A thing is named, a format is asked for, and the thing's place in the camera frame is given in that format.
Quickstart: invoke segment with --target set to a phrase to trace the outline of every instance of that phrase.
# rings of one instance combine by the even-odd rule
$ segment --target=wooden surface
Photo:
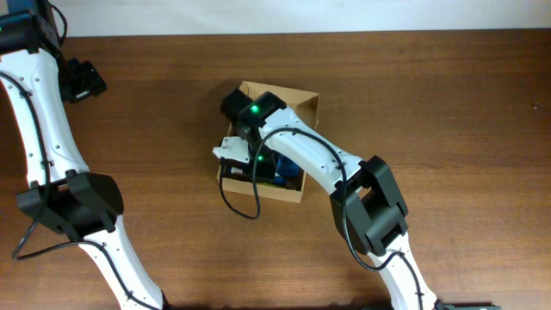
[[[80,152],[126,203],[133,247],[179,306],[388,303],[338,235],[312,180],[300,205],[263,200],[260,220],[226,209],[212,147],[220,99],[241,80],[322,94],[318,130],[392,167],[412,250],[450,302],[551,304],[551,32],[408,32],[69,39],[109,90],[65,109]],[[22,143],[0,104],[0,308],[116,309],[80,249],[9,259],[29,219]],[[249,196],[228,194],[245,211]],[[65,241],[40,227],[27,251]]]

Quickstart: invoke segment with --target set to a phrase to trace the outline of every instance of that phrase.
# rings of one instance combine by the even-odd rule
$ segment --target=cardboard box
[[[280,97],[310,128],[315,130],[318,126],[319,93],[247,81],[241,83],[239,89],[252,100],[256,100],[263,93],[269,91]],[[233,132],[232,126],[230,126],[227,136],[234,135],[236,134]],[[220,167],[218,168],[216,179],[220,181]],[[284,202],[300,203],[304,192],[305,181],[306,173],[300,169],[298,180],[300,183],[300,189],[293,190],[272,184],[258,183],[258,195],[264,198],[271,198]],[[254,195],[251,182],[238,180],[237,178],[232,178],[231,176],[224,177],[224,190],[234,193]]]

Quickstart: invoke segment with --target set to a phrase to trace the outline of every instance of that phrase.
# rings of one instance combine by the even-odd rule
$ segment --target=black bracket
[[[256,151],[262,141],[258,129],[264,126],[266,118],[272,113],[286,107],[287,104],[282,99],[269,91],[253,101],[241,90],[236,89],[224,98],[220,110],[232,123],[235,133],[247,140],[250,148]],[[261,150],[261,152],[270,152],[268,147],[265,149],[266,151]]]
[[[441,301],[437,301],[434,308],[435,310],[502,310],[500,306],[494,306],[491,303],[486,306],[453,306],[444,305]]]
[[[58,64],[63,102],[80,102],[107,90],[107,85],[89,61],[65,60],[48,1],[10,0],[8,5],[10,14],[0,16],[0,54],[20,50],[37,53],[39,48],[50,53]]]
[[[407,231],[407,206],[390,167],[373,156],[360,163],[360,171],[346,185],[346,212],[349,236],[354,249],[361,254],[373,252],[383,256],[387,246]],[[360,197],[360,188],[371,189]],[[337,230],[344,238],[342,195],[338,189],[331,194],[331,206]]]
[[[116,217],[124,207],[112,177],[89,172],[69,173],[66,179],[50,186],[49,197],[43,197],[45,185],[18,194],[19,209],[34,219],[45,206],[38,221],[55,233],[66,234],[71,241],[103,229],[115,230]]]

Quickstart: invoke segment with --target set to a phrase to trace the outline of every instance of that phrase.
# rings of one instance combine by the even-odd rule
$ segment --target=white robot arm
[[[240,138],[224,138],[223,146],[215,147],[213,153],[241,164],[254,158],[251,178],[255,193],[258,159],[266,152],[284,155],[315,179],[330,195],[337,229],[356,260],[364,268],[380,271],[394,309],[461,309],[443,305],[424,282],[409,245],[406,203],[382,159],[375,156],[363,161],[334,146],[269,92],[253,102],[235,90],[223,101],[221,111]],[[362,188],[371,190],[360,197]],[[365,264],[357,251],[368,254],[375,266]]]
[[[55,28],[48,22],[48,10],[42,9],[47,2],[10,1],[8,5],[10,14],[0,16],[0,80],[27,159],[30,190],[19,194],[17,202],[34,220],[14,259],[79,245],[96,263],[121,308],[167,307],[161,289],[146,274],[128,240],[115,181],[89,172],[65,116],[62,90],[66,101],[76,102],[105,90],[104,82],[90,63],[66,64],[57,38],[44,35]],[[70,242],[18,256],[38,223],[66,234]]]

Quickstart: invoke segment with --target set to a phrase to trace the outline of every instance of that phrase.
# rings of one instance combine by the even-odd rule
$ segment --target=wire
[[[91,246],[94,246],[107,259],[107,261],[109,263],[109,266],[111,267],[111,270],[115,274],[115,278],[117,279],[117,281],[121,285],[122,290],[124,291],[124,293],[126,294],[126,296],[128,297],[129,300],[132,300],[135,303],[137,303],[137,304],[139,304],[142,307],[145,307],[147,309],[159,310],[155,307],[152,307],[152,306],[149,306],[149,305],[145,304],[144,302],[140,301],[139,299],[137,299],[136,297],[134,297],[132,295],[132,292],[130,290],[128,290],[127,286],[122,281],[121,275],[119,275],[119,272],[117,271],[117,269],[115,267],[115,264],[113,263],[113,260],[111,259],[111,257],[107,253],[107,251],[105,251],[103,246],[98,245],[96,243],[89,242],[89,241],[65,242],[65,243],[62,243],[62,244],[59,244],[59,245],[50,246],[50,247],[48,247],[46,249],[43,249],[43,250],[40,250],[40,251],[36,251],[36,252],[30,253],[30,254],[19,256],[19,253],[21,252],[23,246],[27,243],[29,237],[33,233],[34,229],[37,227],[37,225],[39,223],[39,220],[40,220],[40,217],[44,214],[44,211],[47,208],[48,201],[49,201],[49,198],[50,198],[50,187],[51,187],[50,163],[47,160],[46,147],[44,145],[44,139],[42,137],[42,130],[40,129],[40,122],[38,120],[38,115],[36,114],[36,110],[34,109],[33,101],[31,100],[30,95],[28,94],[27,91],[25,91],[25,88],[23,88],[23,86],[19,82],[17,82],[14,78],[9,76],[7,73],[0,71],[0,78],[5,78],[10,83],[12,83],[19,90],[21,96],[25,99],[25,102],[27,102],[28,109],[30,110],[31,115],[33,117],[34,127],[36,129],[36,136],[37,136],[38,144],[39,144],[39,148],[40,148],[40,155],[42,157],[42,166],[44,167],[44,172],[45,172],[44,174],[45,174],[45,178],[46,178],[45,185],[44,185],[44,187],[45,187],[44,192],[43,192],[42,197],[41,197],[42,205],[40,206],[39,211],[37,212],[37,214],[33,218],[33,222],[31,223],[31,225],[28,227],[27,231],[23,235],[23,238],[21,239],[21,241],[19,241],[19,244],[17,244],[17,247],[14,249],[14,251],[11,255],[12,259],[14,259],[16,261],[24,261],[24,260],[27,260],[27,259],[30,259],[30,258],[34,258],[34,257],[38,257],[40,255],[46,254],[50,251],[63,249],[63,248],[66,248],[68,246],[73,246],[73,245],[91,245]]]
[[[93,247],[97,248],[97,250],[99,250],[103,254],[103,256],[105,256],[105,258],[107,259],[107,262],[109,263],[109,267],[111,267],[111,270],[113,271],[113,274],[115,274],[115,278],[117,279],[117,282],[119,283],[119,285],[121,285],[121,288],[124,291],[124,294],[128,298],[128,300],[129,301],[132,300],[133,302],[137,303],[138,305],[140,305],[142,307],[145,307],[147,309],[150,309],[150,310],[159,310],[159,309],[157,309],[153,306],[150,306],[150,305],[144,303],[143,301],[141,301],[138,298],[133,296],[133,292],[130,291],[127,288],[127,286],[124,284],[124,282],[122,281],[121,275],[117,271],[117,269],[115,267],[115,263],[113,263],[113,259],[111,259],[111,256],[107,253],[107,251],[105,250],[105,248],[103,246],[101,246],[97,243],[90,242],[90,241],[84,241],[84,240],[65,242],[65,243],[62,243],[62,244],[50,246],[50,247],[48,247],[44,250],[36,251],[34,253],[30,253],[30,254],[27,254],[27,255],[22,255],[22,256],[19,257],[20,258],[19,260],[21,260],[21,261],[27,260],[27,259],[30,259],[30,258],[34,258],[34,257],[38,257],[40,255],[46,254],[46,253],[51,252],[51,251],[63,249],[63,248],[66,248],[66,247],[69,247],[69,246],[74,246],[74,245],[90,245],[90,246],[93,246]]]
[[[33,218],[33,222],[31,225],[27,228],[27,231],[23,235],[23,238],[21,241],[19,241],[19,244],[17,244],[17,247],[14,249],[13,253],[11,254],[11,258],[14,260],[19,260],[19,257],[17,256],[19,252],[21,252],[23,246],[27,243],[29,237],[33,233],[34,229],[38,225],[39,218],[44,214],[44,211],[46,210],[47,203],[50,198],[50,163],[48,162],[48,156],[46,153],[46,147],[44,145],[44,139],[42,138],[42,130],[40,129],[40,122],[38,121],[38,115],[36,114],[36,110],[34,109],[33,101],[31,100],[31,97],[29,93],[23,88],[23,86],[17,82],[14,78],[9,76],[7,73],[0,71],[0,78],[5,78],[10,83],[12,83],[20,92],[20,95],[25,99],[25,102],[28,105],[28,109],[31,113],[31,116],[33,117],[34,122],[34,129],[36,130],[36,137],[38,139],[38,145],[40,148],[40,156],[42,158],[42,167],[44,168],[44,175],[45,175],[45,182],[44,182],[44,192],[42,193],[42,205],[40,206],[38,212],[36,213],[35,217]]]
[[[419,304],[419,309],[420,310],[423,310],[423,300],[422,300],[422,296],[423,296],[423,293],[421,292],[421,286],[419,284],[419,280],[418,280],[418,277],[417,275],[415,274],[415,270],[413,269],[413,267],[411,266],[411,264],[409,263],[409,261],[406,259],[406,255],[404,252],[402,251],[395,251],[393,253],[391,253],[387,260],[385,260],[380,266],[378,267],[374,267],[374,266],[370,266],[368,265],[367,263],[365,263],[357,254],[356,250],[354,249],[354,246],[352,245],[352,242],[350,240],[350,235],[349,235],[349,232],[348,232],[348,216],[347,216],[347,213],[346,213],[346,183],[347,183],[347,177],[346,177],[346,169],[344,168],[344,163],[342,161],[342,159],[340,158],[340,156],[338,156],[337,152],[335,152],[335,150],[323,139],[321,139],[320,137],[314,135],[314,134],[311,134],[311,133],[307,133],[305,131],[302,131],[300,130],[299,128],[289,128],[289,127],[282,127],[282,128],[277,128],[273,131],[271,131],[270,133],[268,133],[264,138],[263,140],[260,142],[260,145],[258,146],[258,149],[257,149],[257,152],[259,152],[260,150],[262,150],[263,146],[266,144],[266,142],[268,141],[269,138],[271,138],[272,136],[274,136],[275,134],[277,133],[283,133],[283,132],[291,132],[293,133],[293,135],[295,134],[301,134],[303,136],[306,136],[312,140],[315,140],[317,142],[319,142],[322,146],[324,146],[330,153],[331,155],[335,158],[335,160],[337,161],[337,167],[339,170],[341,170],[341,173],[343,175],[343,181],[340,183],[341,185],[341,191],[342,191],[342,206],[343,206],[343,209],[342,209],[342,220],[343,220],[343,230],[344,230],[344,239],[346,240],[346,245],[348,246],[349,250],[350,250],[350,253],[352,254],[352,256],[354,257],[354,259],[366,270],[370,270],[370,271],[381,271],[381,270],[384,270],[388,264],[390,264],[390,262],[396,257],[396,256],[399,256],[402,258],[402,260],[404,260],[404,263],[406,263],[409,271],[412,273],[412,277],[413,277],[413,281],[415,282],[415,286],[416,286],[416,289],[417,289],[417,293],[416,295],[418,296],[418,304]],[[257,202],[257,217],[254,218],[257,219],[258,216],[260,216],[260,209],[261,209],[261,206],[260,206],[260,199],[259,199],[259,196],[258,196],[258,188],[257,188],[257,167],[258,167],[258,156],[255,156],[254,160],[253,160],[253,165],[252,165],[252,189],[253,189],[253,192],[254,192],[254,196],[255,196],[255,200]],[[224,167],[222,167],[222,169],[220,170],[220,192],[222,192],[222,182],[221,182],[221,174],[222,174],[222,171],[224,170],[223,169]],[[235,210],[234,208],[230,207],[232,210],[234,210],[234,212],[236,212],[237,214],[240,214],[240,215],[245,215],[245,214],[241,214],[239,211]]]
[[[417,278],[417,275],[415,274],[415,270],[413,269],[413,266],[410,264],[410,262],[407,260],[406,255],[404,253],[400,253],[400,258],[406,263],[407,269],[410,270],[413,276],[413,281],[415,282],[415,289],[417,290],[418,303],[419,303],[419,310],[423,310],[423,293],[421,292],[421,285],[419,284],[419,279]]]
[[[63,35],[59,36],[58,34],[58,41],[59,46],[61,47],[63,43],[65,42],[65,39],[67,38],[67,31],[69,30],[69,23],[67,22],[67,19],[65,18],[65,15],[61,13],[61,9],[59,9],[57,6],[50,3],[50,6],[52,9],[54,9],[59,14],[59,18],[61,18],[61,21],[63,22]]]
[[[249,220],[258,219],[260,217],[260,200],[259,200],[260,198],[258,197],[258,195],[255,195],[255,198],[257,199],[257,213],[254,216],[244,214],[241,211],[237,210],[226,199],[226,195],[224,195],[224,186],[222,185],[222,180],[224,179],[224,176],[225,176],[224,171],[226,170],[226,163],[227,163],[227,161],[226,161],[225,158],[220,159],[220,183],[219,183],[219,187],[220,187],[220,195],[222,196],[222,200],[226,203],[227,207],[230,208],[230,210],[232,210],[235,214],[241,215],[244,218],[249,219]]]

